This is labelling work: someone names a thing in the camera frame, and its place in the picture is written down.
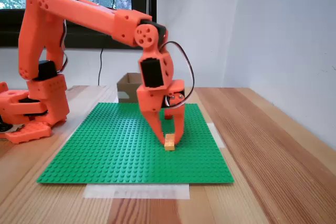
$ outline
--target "black metal frame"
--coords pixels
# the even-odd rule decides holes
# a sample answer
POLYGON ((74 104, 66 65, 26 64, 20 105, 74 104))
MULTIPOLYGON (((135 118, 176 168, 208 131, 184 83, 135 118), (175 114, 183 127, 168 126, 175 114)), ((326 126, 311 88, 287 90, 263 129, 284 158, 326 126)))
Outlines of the black metal frame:
MULTIPOLYGON (((146 13, 146 0, 131 1, 132 9, 146 13)), ((156 0, 150 0, 149 7, 149 14, 153 16, 154 21, 156 20, 156 0)), ((24 11, 24 9, 0 10, 0 47, 17 47, 24 11)), ((102 33, 67 22, 67 36, 65 38, 67 48, 102 48, 104 46, 109 49, 139 49, 126 46, 113 39, 108 39, 103 45, 104 37, 105 35, 102 33)))

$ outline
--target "cable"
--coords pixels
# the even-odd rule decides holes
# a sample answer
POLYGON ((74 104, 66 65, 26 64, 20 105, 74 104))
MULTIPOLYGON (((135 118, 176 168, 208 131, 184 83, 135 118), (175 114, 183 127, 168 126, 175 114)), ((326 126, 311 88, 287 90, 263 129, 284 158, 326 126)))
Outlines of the cable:
POLYGON ((64 64, 63 64, 61 70, 58 71, 58 73, 62 73, 63 70, 65 69, 65 67, 66 67, 67 64, 68 64, 68 56, 67 56, 67 54, 65 53, 65 51, 64 51, 64 49, 63 49, 65 36, 67 36, 67 23, 66 23, 66 21, 64 20, 64 22, 63 22, 63 34, 62 34, 62 37, 61 37, 60 47, 61 47, 61 49, 62 49, 63 54, 65 55, 65 62, 64 62, 64 64))
POLYGON ((185 51, 183 50, 183 48, 181 47, 181 45, 180 45, 179 43, 177 43, 177 42, 175 42, 175 41, 168 41, 168 42, 162 44, 162 46, 160 47, 159 51, 161 51, 161 49, 164 48, 165 45, 167 45, 168 43, 172 43, 172 44, 174 44, 174 45, 177 46, 178 49, 181 51, 181 53, 183 54, 183 56, 184 56, 186 62, 188 63, 189 70, 190 70, 190 74, 191 74, 191 77, 192 77, 192 79, 193 79, 193 86, 192 86, 192 88, 191 88, 190 93, 185 97, 185 99, 184 99, 183 101, 179 102, 178 104, 173 105, 173 106, 170 106, 169 103, 168 103, 168 96, 165 95, 164 102, 165 102, 166 106, 169 107, 169 109, 175 109, 175 108, 178 108, 178 107, 184 105, 184 104, 187 102, 187 100, 190 98, 191 94, 192 94, 193 91, 194 91, 194 87, 195 87, 195 76, 194 76, 193 68, 192 68, 192 66, 191 66, 191 64, 190 64, 190 61, 189 61, 189 59, 188 59, 188 56, 187 56, 187 54, 185 53, 185 51))
POLYGON ((99 74, 98 74, 98 86, 99 86, 99 83, 100 83, 101 67, 102 67, 102 65, 103 65, 102 58, 101 58, 101 54, 103 53, 104 47, 106 46, 106 42, 107 42, 107 38, 108 38, 108 37, 109 37, 108 35, 105 36, 105 40, 104 40, 104 42, 103 42, 103 45, 102 45, 102 47, 101 47, 101 51, 100 51, 100 67, 99 67, 99 74))

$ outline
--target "white wall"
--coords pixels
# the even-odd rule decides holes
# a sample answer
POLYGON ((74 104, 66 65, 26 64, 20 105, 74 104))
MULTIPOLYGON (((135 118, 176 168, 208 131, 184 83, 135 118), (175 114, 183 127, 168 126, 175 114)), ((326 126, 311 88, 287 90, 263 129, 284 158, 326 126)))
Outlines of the white wall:
MULTIPOLYGON (((221 86, 224 62, 237 0, 157 0, 158 21, 169 30, 169 39, 185 49, 195 72, 197 86, 221 86)), ((174 78, 191 85, 188 66, 181 53, 168 46, 174 61, 174 78)), ((100 50, 67 50, 64 74, 68 87, 96 85, 100 50)), ((17 72, 17 49, 0 49, 0 81, 11 89, 26 88, 17 72)), ((138 71, 141 51, 104 50, 101 85, 115 85, 126 72, 138 71)))
MULTIPOLYGON (((100 66, 100 50, 66 51, 69 62, 63 74, 68 88, 74 85, 97 85, 100 66)), ((115 85, 127 72, 138 72, 138 50, 104 50, 102 54, 101 85, 115 85)), ((0 49, 0 81, 10 89, 27 89, 26 81, 18 74, 17 48, 0 49)))
POLYGON ((336 147, 336 0, 238 0, 223 85, 252 88, 336 147))
MULTIPOLYGON (((158 22, 185 49, 197 86, 220 87, 237 0, 158 0, 158 22)), ((168 46, 175 78, 190 80, 181 53, 168 46)))

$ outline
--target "green lego baseplate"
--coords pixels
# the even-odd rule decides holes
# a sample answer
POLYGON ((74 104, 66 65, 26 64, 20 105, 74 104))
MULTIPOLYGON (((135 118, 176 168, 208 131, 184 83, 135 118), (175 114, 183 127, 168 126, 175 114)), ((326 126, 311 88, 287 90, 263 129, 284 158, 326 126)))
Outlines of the green lego baseplate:
MULTIPOLYGON (((164 134, 174 121, 160 112, 164 134)), ((37 180, 53 184, 233 183, 197 104, 186 104, 175 151, 165 151, 136 103, 98 103, 37 180)))

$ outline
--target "cardboard box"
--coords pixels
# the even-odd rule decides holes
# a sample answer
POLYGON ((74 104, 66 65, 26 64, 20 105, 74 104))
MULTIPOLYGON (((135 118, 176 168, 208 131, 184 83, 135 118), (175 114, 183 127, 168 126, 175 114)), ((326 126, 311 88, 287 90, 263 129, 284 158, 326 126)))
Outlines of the cardboard box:
POLYGON ((137 89, 141 84, 140 73, 127 73, 117 83, 118 100, 123 103, 137 103, 137 89))

